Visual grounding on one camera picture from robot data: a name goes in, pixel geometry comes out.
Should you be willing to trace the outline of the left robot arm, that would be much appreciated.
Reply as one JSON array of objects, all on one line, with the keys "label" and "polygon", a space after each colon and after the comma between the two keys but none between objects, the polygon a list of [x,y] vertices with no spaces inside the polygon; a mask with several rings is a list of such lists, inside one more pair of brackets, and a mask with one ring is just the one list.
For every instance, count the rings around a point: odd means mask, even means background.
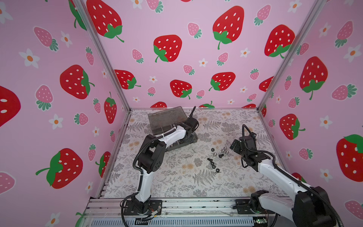
[{"label": "left robot arm", "polygon": [[193,117],[194,107],[187,116],[182,107],[175,107],[148,115],[152,133],[147,135],[137,153],[133,168],[140,172],[137,192],[130,195],[127,211],[147,212],[151,199],[151,186],[156,171],[161,167],[168,151],[196,143],[199,122]]}]

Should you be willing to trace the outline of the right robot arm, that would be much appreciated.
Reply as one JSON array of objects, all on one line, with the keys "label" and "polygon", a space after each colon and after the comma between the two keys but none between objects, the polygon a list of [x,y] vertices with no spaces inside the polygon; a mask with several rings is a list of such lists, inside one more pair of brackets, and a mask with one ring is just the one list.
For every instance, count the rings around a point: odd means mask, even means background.
[{"label": "right robot arm", "polygon": [[256,133],[244,124],[242,134],[234,140],[230,149],[241,155],[244,168],[256,172],[277,184],[289,197],[284,199],[267,190],[251,194],[249,206],[252,212],[272,211],[294,222],[297,227],[342,227],[343,221],[330,203],[327,192],[321,187],[312,187],[281,169],[276,156],[268,151],[257,150]]}]

